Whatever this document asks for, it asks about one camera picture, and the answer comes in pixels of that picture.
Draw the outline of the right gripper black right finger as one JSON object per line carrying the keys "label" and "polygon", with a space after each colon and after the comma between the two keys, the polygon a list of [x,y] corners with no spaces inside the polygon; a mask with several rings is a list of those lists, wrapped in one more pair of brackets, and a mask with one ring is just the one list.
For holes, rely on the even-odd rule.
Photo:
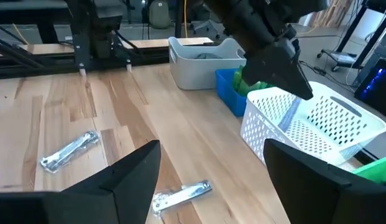
{"label": "right gripper black right finger", "polygon": [[291,224],[332,224],[341,191],[351,181],[337,167],[275,139],[264,144],[265,165]]}

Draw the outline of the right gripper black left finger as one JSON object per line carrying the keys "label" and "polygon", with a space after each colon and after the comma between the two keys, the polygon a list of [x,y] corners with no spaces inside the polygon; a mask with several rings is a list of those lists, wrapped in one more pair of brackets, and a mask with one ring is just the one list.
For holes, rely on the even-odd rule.
{"label": "right gripper black left finger", "polygon": [[144,224],[157,185],[159,140],[151,140],[98,173],[67,188],[64,224]]}

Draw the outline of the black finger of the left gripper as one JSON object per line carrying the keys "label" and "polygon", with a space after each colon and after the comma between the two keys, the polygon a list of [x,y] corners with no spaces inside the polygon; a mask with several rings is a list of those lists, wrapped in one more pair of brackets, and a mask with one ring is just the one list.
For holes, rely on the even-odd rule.
{"label": "black finger of the left gripper", "polygon": [[267,81],[303,100],[313,97],[313,89],[298,63],[277,67],[270,72]]}

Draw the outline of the blue plastic bin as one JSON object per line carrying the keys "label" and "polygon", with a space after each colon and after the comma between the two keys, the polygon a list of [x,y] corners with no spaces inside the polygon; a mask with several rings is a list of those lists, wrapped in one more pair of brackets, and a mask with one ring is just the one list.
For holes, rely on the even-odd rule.
{"label": "blue plastic bin", "polygon": [[232,79],[236,68],[216,70],[216,91],[224,104],[236,117],[244,115],[247,96],[241,96],[232,87]]}

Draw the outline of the white perforated plastic basket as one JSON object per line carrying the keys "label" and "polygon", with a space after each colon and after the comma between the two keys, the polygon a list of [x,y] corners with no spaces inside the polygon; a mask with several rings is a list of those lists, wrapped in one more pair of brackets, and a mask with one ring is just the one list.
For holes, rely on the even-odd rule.
{"label": "white perforated plastic basket", "polygon": [[352,93],[310,85],[312,99],[301,100],[286,132],[278,124],[296,96],[277,87],[248,93],[240,135],[261,161],[265,140],[275,139],[339,166],[386,132],[386,122],[356,104]]}

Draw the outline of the green perforated plastic basket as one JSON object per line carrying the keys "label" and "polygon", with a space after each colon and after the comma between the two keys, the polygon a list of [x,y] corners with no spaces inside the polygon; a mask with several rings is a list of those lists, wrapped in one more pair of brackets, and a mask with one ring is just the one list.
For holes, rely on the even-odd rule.
{"label": "green perforated plastic basket", "polygon": [[386,186],[386,157],[357,168],[352,173]]}

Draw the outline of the grey office chair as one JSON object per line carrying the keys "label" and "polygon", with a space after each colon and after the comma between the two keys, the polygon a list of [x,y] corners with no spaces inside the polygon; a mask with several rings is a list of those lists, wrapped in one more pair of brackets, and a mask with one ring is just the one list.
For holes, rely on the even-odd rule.
{"label": "grey office chair", "polygon": [[201,6],[209,12],[209,18],[202,22],[201,24],[194,25],[194,23],[191,23],[190,27],[193,31],[193,34],[196,35],[196,32],[200,29],[206,29],[206,31],[209,31],[209,28],[212,27],[216,31],[215,39],[220,39],[220,33],[221,33],[221,20],[217,17],[217,15],[205,4],[201,3]]}

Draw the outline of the black rolling stand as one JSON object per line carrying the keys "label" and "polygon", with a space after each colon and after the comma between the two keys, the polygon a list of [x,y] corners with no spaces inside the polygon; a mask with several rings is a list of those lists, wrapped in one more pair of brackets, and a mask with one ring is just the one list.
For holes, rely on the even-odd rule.
{"label": "black rolling stand", "polygon": [[[333,72],[341,67],[362,69],[364,67],[364,60],[369,56],[376,43],[381,40],[381,37],[386,32],[386,0],[362,0],[360,9],[356,11],[357,14],[355,18],[349,22],[349,27],[336,48],[334,50],[321,49],[316,55],[317,58],[321,58],[323,55],[330,58],[335,63],[335,66],[331,68]],[[380,13],[382,15],[381,20],[375,21],[374,30],[367,34],[369,40],[367,40],[364,49],[359,54],[346,52],[344,50],[345,46],[353,35],[360,32],[360,30],[357,31],[357,29],[360,26],[361,20],[365,18],[367,11]]]}

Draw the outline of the black blue-lit computer tower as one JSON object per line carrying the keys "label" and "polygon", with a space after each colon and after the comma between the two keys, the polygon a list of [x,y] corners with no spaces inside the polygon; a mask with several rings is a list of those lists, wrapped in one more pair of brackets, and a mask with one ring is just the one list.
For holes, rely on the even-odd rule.
{"label": "black blue-lit computer tower", "polygon": [[386,58],[380,58],[370,69],[354,97],[386,116]]}

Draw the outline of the grey-green backpack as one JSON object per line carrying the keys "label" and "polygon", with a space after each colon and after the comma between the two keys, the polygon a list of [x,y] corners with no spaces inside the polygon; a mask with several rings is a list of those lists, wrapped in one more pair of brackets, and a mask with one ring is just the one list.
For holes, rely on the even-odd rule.
{"label": "grey-green backpack", "polygon": [[153,0],[149,6],[149,22],[155,29],[168,29],[171,26],[168,2]]}

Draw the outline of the dark grey side desk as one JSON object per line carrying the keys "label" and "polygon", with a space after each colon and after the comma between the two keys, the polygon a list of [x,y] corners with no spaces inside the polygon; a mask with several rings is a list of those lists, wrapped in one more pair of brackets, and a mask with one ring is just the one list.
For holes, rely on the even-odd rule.
{"label": "dark grey side desk", "polygon": [[36,25],[44,44],[59,43],[55,24],[67,24],[66,0],[0,0],[0,29],[3,24]]}

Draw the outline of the grey plastic handled bin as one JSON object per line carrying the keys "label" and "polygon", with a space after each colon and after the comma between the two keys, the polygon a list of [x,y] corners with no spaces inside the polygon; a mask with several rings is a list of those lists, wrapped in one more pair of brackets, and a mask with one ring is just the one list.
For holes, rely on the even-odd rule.
{"label": "grey plastic handled bin", "polygon": [[238,68],[246,64],[243,48],[232,38],[219,45],[182,45],[168,38],[169,64],[177,87],[182,90],[204,90],[216,87],[215,71]]}

